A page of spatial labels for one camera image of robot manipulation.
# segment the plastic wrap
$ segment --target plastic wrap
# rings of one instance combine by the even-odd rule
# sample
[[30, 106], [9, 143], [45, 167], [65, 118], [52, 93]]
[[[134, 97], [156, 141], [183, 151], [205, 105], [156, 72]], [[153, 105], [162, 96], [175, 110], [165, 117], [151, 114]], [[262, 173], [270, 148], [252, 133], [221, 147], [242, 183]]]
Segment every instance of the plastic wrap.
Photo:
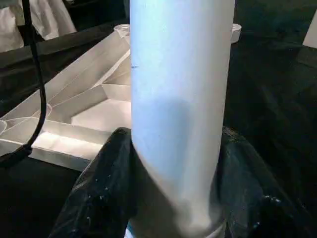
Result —
[[75, 183], [50, 238], [122, 238], [135, 214], [131, 130], [117, 129]]
[[291, 199], [241, 135], [224, 127], [218, 189], [232, 238], [314, 238], [310, 213]]

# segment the white pipe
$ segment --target white pipe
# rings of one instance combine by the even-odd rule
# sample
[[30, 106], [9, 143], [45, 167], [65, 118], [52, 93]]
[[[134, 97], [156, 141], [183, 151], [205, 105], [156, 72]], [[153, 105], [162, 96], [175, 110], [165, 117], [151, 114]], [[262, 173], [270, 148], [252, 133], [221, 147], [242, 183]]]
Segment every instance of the white pipe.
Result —
[[[215, 231], [210, 237], [223, 235], [211, 183], [221, 141], [233, 11], [234, 0], [131, 1], [132, 141], [176, 213], [165, 234], [158, 235], [170, 218], [161, 214], [164, 208], [157, 195], [149, 194], [152, 189], [144, 189], [148, 194], [142, 194], [145, 201], [132, 229], [142, 227], [149, 237], [168, 237], [174, 228], [181, 237], [203, 237], [208, 231]], [[162, 223], [156, 218], [155, 226], [144, 225], [154, 217]]]

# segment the black plastic sheet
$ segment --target black plastic sheet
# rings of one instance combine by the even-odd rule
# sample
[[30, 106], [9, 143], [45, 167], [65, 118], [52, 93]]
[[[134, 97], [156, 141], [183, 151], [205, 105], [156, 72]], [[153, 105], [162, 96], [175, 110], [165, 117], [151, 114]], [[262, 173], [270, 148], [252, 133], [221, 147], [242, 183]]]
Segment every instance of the black plastic sheet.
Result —
[[131, 130], [117, 129], [75, 183], [50, 238], [122, 238], [135, 214]]

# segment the dark surface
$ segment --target dark surface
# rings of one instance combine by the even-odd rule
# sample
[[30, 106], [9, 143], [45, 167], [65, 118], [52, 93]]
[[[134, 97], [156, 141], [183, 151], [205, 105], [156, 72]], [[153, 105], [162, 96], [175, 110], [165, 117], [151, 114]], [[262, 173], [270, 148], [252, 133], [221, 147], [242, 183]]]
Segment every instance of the dark surface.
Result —
[[79, 175], [34, 159], [0, 170], [0, 236], [48, 237]]
[[243, 35], [233, 45], [224, 125], [256, 148], [284, 191], [317, 219], [317, 50]]

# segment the white cylindrical object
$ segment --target white cylindrical object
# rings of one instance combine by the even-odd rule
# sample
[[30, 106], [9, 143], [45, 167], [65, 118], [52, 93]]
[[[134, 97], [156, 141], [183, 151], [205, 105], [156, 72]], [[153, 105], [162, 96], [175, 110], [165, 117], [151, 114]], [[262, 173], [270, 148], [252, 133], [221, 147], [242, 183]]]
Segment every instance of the white cylindrical object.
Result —
[[[234, 0], [131, 1], [132, 141], [175, 211], [172, 222], [182, 237], [203, 237], [208, 231], [215, 231], [210, 237], [221, 236], [222, 211], [211, 183], [233, 11]], [[144, 197], [153, 203], [151, 195]], [[164, 210], [157, 207], [146, 216], [146, 209], [139, 208], [144, 223]], [[138, 229], [137, 222], [132, 225]], [[159, 237], [154, 230], [161, 225], [146, 228], [146, 235]]]

